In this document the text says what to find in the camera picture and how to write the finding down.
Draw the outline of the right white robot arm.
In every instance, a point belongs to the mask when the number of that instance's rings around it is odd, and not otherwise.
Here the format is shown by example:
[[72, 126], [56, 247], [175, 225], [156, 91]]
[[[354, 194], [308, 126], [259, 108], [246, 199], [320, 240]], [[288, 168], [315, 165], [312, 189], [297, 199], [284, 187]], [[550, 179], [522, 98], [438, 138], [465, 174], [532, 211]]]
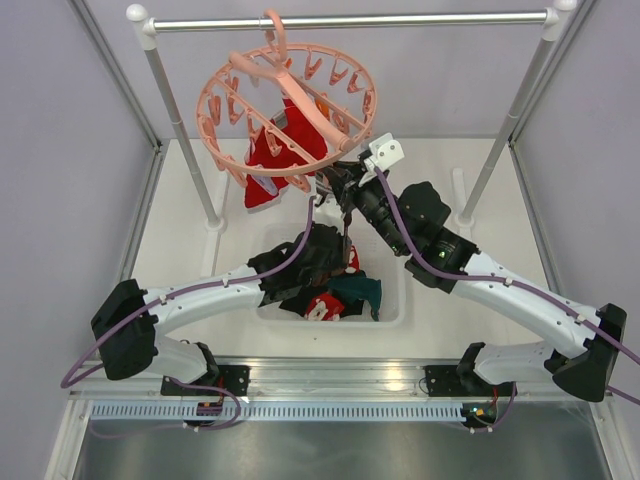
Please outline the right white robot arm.
[[385, 174], [340, 163], [321, 171], [318, 186], [344, 214], [359, 211], [393, 253], [405, 258], [417, 282], [483, 305], [539, 337], [530, 344], [471, 344], [456, 367], [463, 392], [551, 381], [575, 398], [597, 403], [611, 391], [625, 310], [568, 300], [509, 271], [446, 228], [451, 209], [428, 181], [394, 195]]

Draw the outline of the black sock white stripes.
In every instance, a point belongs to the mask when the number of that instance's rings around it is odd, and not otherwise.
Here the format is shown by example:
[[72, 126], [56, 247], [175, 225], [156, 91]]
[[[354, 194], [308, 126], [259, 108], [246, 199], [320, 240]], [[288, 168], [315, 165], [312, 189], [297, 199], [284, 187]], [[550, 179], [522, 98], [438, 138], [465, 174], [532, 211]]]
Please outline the black sock white stripes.
[[[284, 311], [295, 313], [296, 315], [304, 318], [304, 314], [307, 310], [307, 307], [313, 298], [311, 299], [294, 298], [290, 300], [285, 300], [279, 305], [279, 308]], [[345, 305], [345, 309], [342, 312], [340, 319], [343, 317], [360, 315], [362, 313], [363, 307], [364, 307], [364, 302], [362, 300], [347, 301], [347, 300], [342, 300], [340, 298], [338, 299]]]

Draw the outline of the red santa sock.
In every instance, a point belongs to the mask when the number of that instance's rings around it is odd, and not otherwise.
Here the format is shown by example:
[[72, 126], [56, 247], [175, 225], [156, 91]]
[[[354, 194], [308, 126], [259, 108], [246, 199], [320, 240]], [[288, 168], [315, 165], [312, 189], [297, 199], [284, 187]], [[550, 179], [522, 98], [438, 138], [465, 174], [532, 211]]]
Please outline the red santa sock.
[[360, 262], [357, 249], [354, 245], [351, 245], [348, 252], [347, 266], [345, 272], [347, 274], [355, 274], [360, 270]]
[[307, 307], [304, 318], [308, 321], [336, 322], [340, 320], [345, 305], [335, 296], [323, 293], [313, 298]]

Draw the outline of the brown striped sock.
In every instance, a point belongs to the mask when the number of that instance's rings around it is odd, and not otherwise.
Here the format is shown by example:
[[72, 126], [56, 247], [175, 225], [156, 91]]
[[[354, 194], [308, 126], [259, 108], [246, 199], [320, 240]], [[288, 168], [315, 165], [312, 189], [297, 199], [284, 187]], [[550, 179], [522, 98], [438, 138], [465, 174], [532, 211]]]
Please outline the brown striped sock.
[[[315, 181], [316, 195], [332, 196], [327, 190], [324, 189], [324, 187], [322, 185], [322, 176], [321, 176], [321, 174], [316, 174], [315, 177], [314, 177], [314, 181]], [[338, 228], [335, 227], [337, 229], [338, 233], [342, 237], [342, 246], [341, 246], [342, 252], [341, 252], [341, 254], [342, 254], [342, 259], [344, 260], [345, 266], [347, 266], [348, 252], [349, 252], [349, 248], [350, 248], [350, 240], [348, 239], [348, 225], [349, 225], [349, 221], [347, 220], [347, 216], [345, 214], [344, 227], [341, 228], [341, 229], [338, 229]]]

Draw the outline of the pink round clip hanger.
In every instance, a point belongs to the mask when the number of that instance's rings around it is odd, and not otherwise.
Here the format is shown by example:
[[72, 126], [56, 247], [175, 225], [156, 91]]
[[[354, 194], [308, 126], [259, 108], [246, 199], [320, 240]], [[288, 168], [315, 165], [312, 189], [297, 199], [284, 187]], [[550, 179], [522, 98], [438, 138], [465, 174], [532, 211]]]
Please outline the pink round clip hanger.
[[229, 60], [196, 107], [200, 139], [216, 167], [246, 188], [304, 192], [313, 174], [372, 134], [377, 89], [356, 59], [317, 43], [290, 43], [272, 9], [266, 44]]

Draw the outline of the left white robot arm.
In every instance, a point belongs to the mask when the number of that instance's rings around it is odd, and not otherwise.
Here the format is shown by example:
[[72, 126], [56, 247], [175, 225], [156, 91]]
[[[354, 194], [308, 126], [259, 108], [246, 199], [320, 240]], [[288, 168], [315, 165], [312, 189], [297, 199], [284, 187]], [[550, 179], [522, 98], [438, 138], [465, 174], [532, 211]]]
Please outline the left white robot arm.
[[107, 378], [156, 372], [197, 395], [211, 393], [219, 380], [212, 354], [169, 333], [217, 314], [289, 300], [344, 270], [350, 246], [337, 227], [313, 223], [294, 241], [200, 283], [145, 290], [134, 279], [120, 282], [91, 321]]

